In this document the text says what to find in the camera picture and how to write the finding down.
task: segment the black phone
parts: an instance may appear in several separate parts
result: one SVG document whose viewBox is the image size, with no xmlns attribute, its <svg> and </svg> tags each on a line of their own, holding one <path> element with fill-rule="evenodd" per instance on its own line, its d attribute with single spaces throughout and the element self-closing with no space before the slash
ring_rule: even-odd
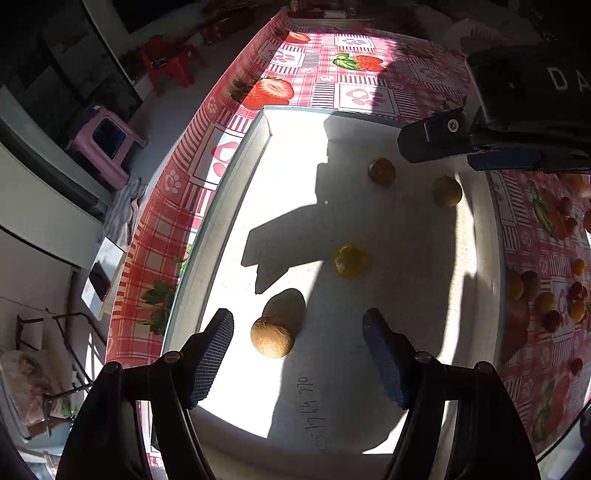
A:
<svg viewBox="0 0 591 480">
<path fill-rule="evenodd" d="M 105 301 L 109 289 L 111 288 L 111 281 L 109 280 L 109 277 L 107 277 L 103 267 L 100 266 L 100 263 L 95 262 L 88 275 L 88 279 L 100 300 Z"/>
</svg>

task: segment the grey cloth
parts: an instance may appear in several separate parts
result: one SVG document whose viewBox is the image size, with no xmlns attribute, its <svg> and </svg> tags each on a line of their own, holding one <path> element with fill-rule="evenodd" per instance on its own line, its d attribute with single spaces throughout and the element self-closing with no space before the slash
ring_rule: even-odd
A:
<svg viewBox="0 0 591 480">
<path fill-rule="evenodd" d="M 138 202 L 146 191 L 146 184 L 132 179 L 117 192 L 112 208 L 105 219 L 105 236 L 127 252 L 138 214 Z"/>
</svg>

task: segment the blue gripper pad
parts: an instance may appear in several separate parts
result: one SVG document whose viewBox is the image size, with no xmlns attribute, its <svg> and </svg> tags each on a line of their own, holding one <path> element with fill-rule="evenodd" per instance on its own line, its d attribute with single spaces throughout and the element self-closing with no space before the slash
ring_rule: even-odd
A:
<svg viewBox="0 0 591 480">
<path fill-rule="evenodd" d="M 365 312 L 363 339 L 387 395 L 401 409 L 407 410 L 415 396 L 413 376 L 416 373 L 416 350 L 404 335 L 390 330 L 378 309 Z"/>
<path fill-rule="evenodd" d="M 218 309 L 205 330 L 191 335 L 184 344 L 181 349 L 181 387 L 178 391 L 183 407 L 193 408 L 207 397 L 233 335 L 232 313 Z"/>
</svg>

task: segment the red checkered tablecloth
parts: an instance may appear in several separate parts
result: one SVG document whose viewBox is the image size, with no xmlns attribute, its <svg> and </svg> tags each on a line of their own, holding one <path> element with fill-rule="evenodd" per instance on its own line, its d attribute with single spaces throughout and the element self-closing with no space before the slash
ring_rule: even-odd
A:
<svg viewBox="0 0 591 480">
<path fill-rule="evenodd" d="M 567 299 L 570 286 L 577 280 L 591 291 L 590 270 L 587 268 L 580 277 L 571 271 L 571 262 L 577 258 L 591 264 L 589 236 L 582 227 L 589 200 L 573 198 L 570 216 L 579 226 L 571 237 L 559 241 L 547 233 L 536 217 L 530 182 L 538 190 L 547 189 L 558 200 L 571 197 L 564 182 L 556 175 L 522 171 L 491 172 L 491 177 L 501 216 L 507 270 L 537 272 L 542 291 L 553 292 L 556 309 L 564 319 L 555 333 L 547 333 L 535 313 L 534 302 L 526 303 L 525 314 L 530 317 L 527 342 L 498 368 L 538 454 L 564 433 L 589 398 L 591 365 L 587 361 L 591 359 L 591 333 L 587 331 L 587 321 L 571 320 Z M 506 315 L 514 314 L 514 307 L 515 304 L 506 302 Z M 514 333 L 507 328 L 504 342 L 514 340 L 511 335 Z M 569 360 L 574 358 L 582 359 L 584 365 L 576 377 L 569 371 Z"/>
<path fill-rule="evenodd" d="M 339 66 L 337 58 L 347 61 Z M 295 26 L 285 12 L 277 14 L 203 101 L 147 200 L 116 295 L 107 361 L 134 367 L 159 357 L 163 337 L 141 323 L 151 314 L 138 308 L 141 294 L 158 280 L 178 282 L 175 259 L 185 256 L 226 165 L 258 113 L 242 104 L 240 89 L 244 93 L 245 85 L 264 77 L 288 82 L 293 90 L 293 95 L 289 88 L 279 92 L 279 102 L 267 99 L 272 103 L 407 122 L 442 110 L 446 100 L 461 100 L 469 85 L 464 58 L 429 41 L 363 27 L 353 33 L 326 25 Z M 148 419 L 149 411 L 142 418 Z M 144 434 L 150 438 L 148 431 Z M 157 452 L 149 456 L 157 462 Z"/>
</svg>

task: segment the brown fruit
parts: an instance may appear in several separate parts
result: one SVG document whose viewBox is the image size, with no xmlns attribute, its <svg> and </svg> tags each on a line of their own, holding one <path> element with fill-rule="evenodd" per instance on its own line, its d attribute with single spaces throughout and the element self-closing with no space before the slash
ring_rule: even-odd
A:
<svg viewBox="0 0 591 480">
<path fill-rule="evenodd" d="M 548 333 L 554 333 L 562 323 L 562 314 L 558 310 L 550 310 L 542 317 L 542 327 Z"/>
<path fill-rule="evenodd" d="M 583 300 L 584 288 L 581 282 L 576 281 L 570 286 L 569 297 L 572 300 Z"/>
<path fill-rule="evenodd" d="M 505 291 L 510 300 L 519 300 L 523 295 L 523 281 L 515 270 L 509 270 L 505 276 Z"/>
<path fill-rule="evenodd" d="M 575 358 L 569 361 L 570 372 L 576 377 L 583 369 L 583 361 L 580 358 Z"/>
<path fill-rule="evenodd" d="M 379 157 L 369 164 L 368 175 L 375 183 L 387 187 L 396 178 L 396 167 L 387 158 Z"/>
<path fill-rule="evenodd" d="M 363 273 L 368 266 L 368 256 L 364 250 L 345 245 L 335 255 L 335 267 L 339 277 L 353 278 Z"/>
<path fill-rule="evenodd" d="M 267 358 L 282 358 L 294 346 L 295 339 L 287 329 L 275 323 L 279 319 L 261 317 L 251 327 L 251 342 L 257 351 Z"/>
<path fill-rule="evenodd" d="M 543 291 L 535 298 L 535 311 L 540 315 L 546 315 L 554 310 L 554 295 L 551 291 Z"/>
<path fill-rule="evenodd" d="M 583 217 L 583 227 L 588 233 L 591 233 L 591 208 L 585 212 Z"/>
<path fill-rule="evenodd" d="M 575 323 L 579 323 L 585 316 L 585 304 L 581 300 L 573 300 L 570 304 L 569 316 Z"/>
<path fill-rule="evenodd" d="M 573 209 L 573 202 L 568 197 L 562 197 L 558 203 L 558 211 L 563 215 L 568 215 Z"/>
<path fill-rule="evenodd" d="M 540 276 L 533 270 L 526 270 L 521 274 L 521 281 L 523 282 L 523 296 L 528 301 L 536 298 L 541 289 Z"/>
<path fill-rule="evenodd" d="M 568 217 L 564 222 L 564 229 L 568 235 L 572 235 L 574 233 L 574 229 L 577 228 L 577 220 L 572 217 Z"/>
<path fill-rule="evenodd" d="M 433 182 L 433 198 L 439 206 L 456 206 L 462 199 L 462 195 L 462 187 L 452 177 L 445 175 L 436 178 Z"/>
<path fill-rule="evenodd" d="M 578 277 L 583 275 L 583 272 L 585 271 L 585 262 L 581 258 L 578 258 L 577 260 L 573 261 L 571 267 L 573 270 L 573 275 Z"/>
</svg>

